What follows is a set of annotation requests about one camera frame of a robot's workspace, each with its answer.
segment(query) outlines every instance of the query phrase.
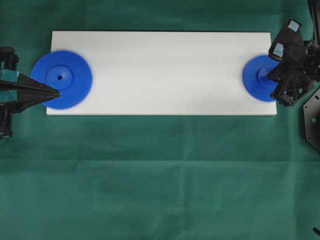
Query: black mechanical part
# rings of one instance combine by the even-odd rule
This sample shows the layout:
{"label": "black mechanical part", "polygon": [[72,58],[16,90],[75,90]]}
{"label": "black mechanical part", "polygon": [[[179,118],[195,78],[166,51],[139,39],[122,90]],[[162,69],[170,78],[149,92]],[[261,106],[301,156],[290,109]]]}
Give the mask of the black mechanical part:
{"label": "black mechanical part", "polygon": [[303,106],[305,136],[320,152],[320,89]]}
{"label": "black mechanical part", "polygon": [[278,85],[271,93],[281,105],[293,106],[320,82],[319,0],[308,0],[313,39],[304,41],[301,23],[290,19],[274,39],[269,57],[280,62],[268,78]]}
{"label": "black mechanical part", "polygon": [[[17,70],[19,57],[13,47],[0,47],[0,70]],[[60,97],[60,92],[19,73],[17,81],[0,79],[1,91],[16,91],[16,100],[0,101],[0,138],[12,137],[13,114]]]}
{"label": "black mechanical part", "polygon": [[320,236],[320,230],[318,228],[314,227],[313,231],[315,234],[318,234]]}

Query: green fabric background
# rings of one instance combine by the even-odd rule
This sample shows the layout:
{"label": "green fabric background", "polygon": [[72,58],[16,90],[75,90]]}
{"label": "green fabric background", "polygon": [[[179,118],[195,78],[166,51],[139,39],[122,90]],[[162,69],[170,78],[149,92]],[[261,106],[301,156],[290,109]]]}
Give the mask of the green fabric background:
{"label": "green fabric background", "polygon": [[[0,46],[15,47],[29,74],[52,30],[274,38],[289,18],[311,39],[307,0],[0,0]],[[14,116],[13,138],[0,140],[0,239],[319,239],[320,155],[304,137],[307,99],[273,117],[29,108]]]}

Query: blue gear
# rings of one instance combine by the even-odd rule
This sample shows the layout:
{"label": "blue gear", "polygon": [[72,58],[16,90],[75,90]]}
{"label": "blue gear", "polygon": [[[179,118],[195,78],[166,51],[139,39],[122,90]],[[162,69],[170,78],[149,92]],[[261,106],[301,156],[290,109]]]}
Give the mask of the blue gear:
{"label": "blue gear", "polygon": [[248,93],[263,102],[274,102],[270,94],[277,87],[277,82],[267,75],[279,64],[267,55],[253,58],[243,70],[243,84]]}
{"label": "blue gear", "polygon": [[68,109],[82,102],[90,92],[93,77],[86,60],[67,50],[43,56],[33,67],[31,78],[60,91],[61,97],[44,102],[52,109]]}

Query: white board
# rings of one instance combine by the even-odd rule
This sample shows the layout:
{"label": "white board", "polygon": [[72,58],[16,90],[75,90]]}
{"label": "white board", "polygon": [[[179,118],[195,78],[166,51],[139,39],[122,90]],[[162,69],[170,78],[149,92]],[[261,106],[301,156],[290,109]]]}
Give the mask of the white board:
{"label": "white board", "polygon": [[276,115],[250,96],[242,72],[267,54],[270,33],[53,31],[51,50],[91,66],[93,86],[79,105],[48,115]]}

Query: black plastic bracket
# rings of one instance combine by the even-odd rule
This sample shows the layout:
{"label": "black plastic bracket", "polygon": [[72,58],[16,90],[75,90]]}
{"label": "black plastic bracket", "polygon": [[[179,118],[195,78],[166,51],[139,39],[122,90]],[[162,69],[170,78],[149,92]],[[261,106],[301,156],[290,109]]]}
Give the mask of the black plastic bracket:
{"label": "black plastic bracket", "polygon": [[303,106],[305,136],[320,152],[320,89]]}

